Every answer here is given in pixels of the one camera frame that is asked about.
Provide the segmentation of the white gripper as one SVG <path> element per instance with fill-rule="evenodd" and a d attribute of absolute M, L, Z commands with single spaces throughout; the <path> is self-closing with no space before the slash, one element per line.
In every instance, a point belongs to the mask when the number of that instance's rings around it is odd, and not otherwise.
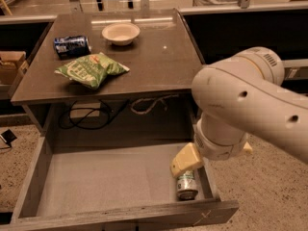
<path fill-rule="evenodd" d="M 188 170 L 203 167 L 202 157 L 224 161 L 238 156 L 243 150 L 249 154 L 253 152 L 252 146 L 247 142 L 246 132 L 205 113 L 196 123 L 194 143 L 186 144 L 172 159 L 170 171 L 174 178 Z"/>

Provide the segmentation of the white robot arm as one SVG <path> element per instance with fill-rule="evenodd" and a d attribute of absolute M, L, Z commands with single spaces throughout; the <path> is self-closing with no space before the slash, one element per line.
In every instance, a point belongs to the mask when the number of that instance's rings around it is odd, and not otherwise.
<path fill-rule="evenodd" d="M 192 80 L 202 111 L 194 141 L 170 164 L 174 177 L 203 166 L 205 158 L 239 155 L 252 134 L 308 163 L 308 98 L 283 89 L 284 63 L 265 47 L 252 47 L 205 65 Z"/>

